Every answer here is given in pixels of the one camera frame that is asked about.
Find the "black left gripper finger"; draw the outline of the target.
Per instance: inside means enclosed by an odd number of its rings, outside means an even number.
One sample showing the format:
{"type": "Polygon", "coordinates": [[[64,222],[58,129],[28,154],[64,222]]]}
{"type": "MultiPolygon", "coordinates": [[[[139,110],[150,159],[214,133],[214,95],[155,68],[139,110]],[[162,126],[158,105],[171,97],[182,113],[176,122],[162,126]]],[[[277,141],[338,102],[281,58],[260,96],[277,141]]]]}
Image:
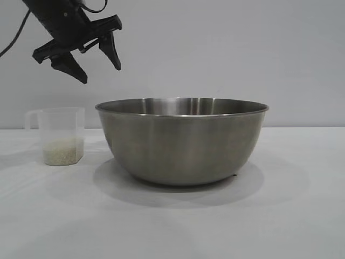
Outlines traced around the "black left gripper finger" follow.
{"type": "Polygon", "coordinates": [[[113,33],[109,32],[99,38],[99,49],[108,57],[113,66],[120,71],[121,62],[116,51],[113,33]]]}
{"type": "Polygon", "coordinates": [[[87,84],[87,74],[76,62],[70,52],[55,55],[50,57],[50,60],[53,69],[68,74],[83,84],[87,84]]]}

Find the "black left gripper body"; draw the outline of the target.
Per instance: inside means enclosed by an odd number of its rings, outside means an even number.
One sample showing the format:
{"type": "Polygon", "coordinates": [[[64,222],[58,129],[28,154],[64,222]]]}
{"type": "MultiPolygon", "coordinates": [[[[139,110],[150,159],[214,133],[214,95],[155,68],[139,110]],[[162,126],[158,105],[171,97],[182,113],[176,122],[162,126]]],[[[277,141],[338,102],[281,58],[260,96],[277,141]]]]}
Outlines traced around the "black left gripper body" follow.
{"type": "Polygon", "coordinates": [[[91,21],[78,1],[24,1],[33,15],[52,36],[52,40],[34,50],[33,58],[43,60],[58,54],[80,50],[84,53],[103,35],[122,29],[118,15],[91,21]]]}

